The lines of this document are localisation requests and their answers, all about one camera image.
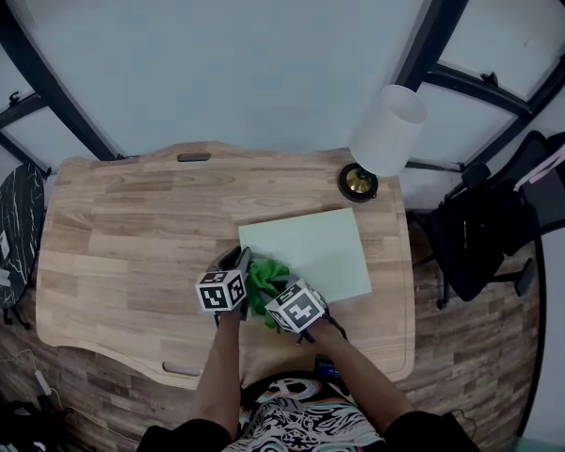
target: round table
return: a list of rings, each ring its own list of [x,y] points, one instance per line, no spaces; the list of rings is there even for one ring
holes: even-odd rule
[[[0,235],[6,232],[10,247],[6,260],[0,248],[0,267],[10,271],[10,286],[0,285],[0,308],[4,310],[14,307],[27,287],[40,246],[43,217],[40,172],[34,166],[22,165],[0,186]]]

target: paper sheet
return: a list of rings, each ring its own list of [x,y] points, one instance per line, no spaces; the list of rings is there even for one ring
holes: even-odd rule
[[[372,291],[353,209],[239,226],[242,247],[289,266],[328,303]]]

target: green rag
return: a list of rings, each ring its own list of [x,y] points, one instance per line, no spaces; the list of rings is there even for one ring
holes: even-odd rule
[[[254,315],[263,316],[264,323],[268,328],[276,328],[276,321],[266,313],[266,304],[261,292],[269,297],[276,298],[279,291],[269,282],[272,278],[288,275],[288,266],[282,265],[275,260],[258,260],[251,263],[247,284],[249,288],[249,305]]]

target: cable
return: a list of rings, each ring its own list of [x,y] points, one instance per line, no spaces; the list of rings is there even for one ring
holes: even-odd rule
[[[473,433],[471,434],[471,440],[473,440],[475,438],[475,435],[477,434],[477,422],[475,421],[474,418],[469,418],[464,414],[464,410],[463,409],[455,409],[452,412],[460,412],[460,414],[462,415],[462,418],[467,421],[467,422],[472,422],[473,423]]]
[[[36,366],[36,356],[34,355],[33,350],[31,350],[30,348],[27,348],[27,349],[25,349],[25,350],[20,351],[19,353],[17,353],[17,354],[16,354],[14,357],[12,357],[12,358],[7,358],[7,359],[5,359],[5,360],[0,360],[0,363],[12,362],[12,361],[15,360],[17,357],[19,357],[19,355],[21,355],[22,353],[26,353],[27,351],[28,351],[29,353],[31,353],[31,360],[33,361],[33,363],[34,363],[34,368],[35,368],[36,371],[37,371],[37,370],[38,370],[38,367]],[[65,411],[65,408],[63,407],[63,404],[62,404],[62,402],[60,401],[60,395],[58,394],[57,389],[54,389],[54,388],[50,387],[50,390],[52,390],[53,392],[55,392],[56,398],[58,399],[58,405],[59,405],[60,409],[61,409],[62,411]],[[85,413],[79,411],[79,410],[76,409],[75,407],[70,407],[70,409],[72,409],[72,410],[76,411],[77,413],[79,413],[80,415],[86,417],[90,422],[94,422],[94,424],[96,424],[97,426],[102,427],[102,428],[105,428],[105,429],[108,430],[109,432],[114,433],[115,435],[119,435],[119,436],[122,437],[123,439],[126,439],[126,440],[128,440],[128,441],[130,441],[130,442],[133,442],[133,443],[135,443],[135,444],[140,444],[139,441],[136,441],[136,440],[134,440],[134,439],[131,439],[130,437],[126,437],[125,435],[120,434],[119,432],[117,432],[117,431],[115,431],[115,430],[113,430],[113,429],[111,429],[111,428],[109,428],[109,427],[107,427],[107,426],[101,424],[100,422],[94,420],[94,419],[93,419],[92,417],[90,417],[89,415],[86,415]]]
[[[65,408],[63,407],[63,404],[62,404],[61,401],[60,401],[60,395],[58,394],[57,389],[54,389],[54,388],[51,387],[50,390],[52,390],[53,392],[55,392],[56,398],[58,399],[58,405],[60,406],[60,409],[63,410],[63,411],[65,411]],[[90,422],[94,422],[97,426],[102,427],[102,428],[105,428],[105,429],[107,429],[109,432],[114,433],[115,435],[119,435],[119,436],[122,437],[123,439],[126,439],[126,440],[128,440],[128,441],[130,441],[130,442],[133,442],[133,443],[135,443],[135,444],[140,444],[139,441],[136,441],[136,440],[134,440],[134,439],[131,439],[130,437],[126,437],[125,435],[120,434],[119,432],[116,432],[115,430],[113,430],[113,429],[111,429],[111,428],[109,428],[109,427],[107,427],[107,426],[101,424],[100,422],[94,420],[92,417],[90,417],[90,416],[86,415],[85,413],[79,411],[79,410],[76,409],[75,407],[70,407],[70,409],[76,411],[76,412],[79,413],[80,415],[83,415],[83,416],[86,417]]]
[[[0,360],[0,363],[12,362],[12,361],[13,361],[14,359],[16,359],[19,355],[21,355],[22,353],[25,353],[26,351],[28,351],[29,353],[31,353],[31,360],[33,360],[33,362],[34,362],[34,368],[35,368],[36,370],[38,370],[38,367],[36,366],[36,357],[35,357],[35,355],[34,355],[34,352],[33,352],[30,348],[27,348],[27,349],[25,349],[25,350],[20,351],[19,353],[17,353],[17,354],[16,354],[14,357],[12,357],[12,358],[6,358],[6,359],[4,359],[4,360]]]

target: white wall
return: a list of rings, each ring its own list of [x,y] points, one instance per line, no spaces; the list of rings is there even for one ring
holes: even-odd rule
[[[24,97],[33,90],[10,61],[0,45],[0,111],[8,107],[8,97],[19,91]],[[67,157],[94,159],[86,147],[48,108],[16,121],[4,134],[40,165],[57,170]],[[20,163],[0,147],[0,184]]]
[[[565,88],[544,111],[498,154],[489,166],[498,172],[515,153],[527,132],[546,136],[565,132]],[[524,436],[565,445],[565,229],[542,238],[546,261],[547,315],[541,379]]]
[[[422,0],[9,0],[123,153],[347,145]]]
[[[526,438],[565,445],[565,229],[543,237],[547,314],[544,360]]]
[[[558,0],[470,0],[440,62],[472,75],[496,71],[499,84],[527,99],[565,51],[565,8]],[[508,112],[452,90],[423,85],[427,126],[412,157],[466,162],[513,121]],[[496,172],[528,130],[565,130],[565,90],[519,137],[489,163]],[[400,174],[408,208],[437,207],[460,182],[458,174],[405,169]]]

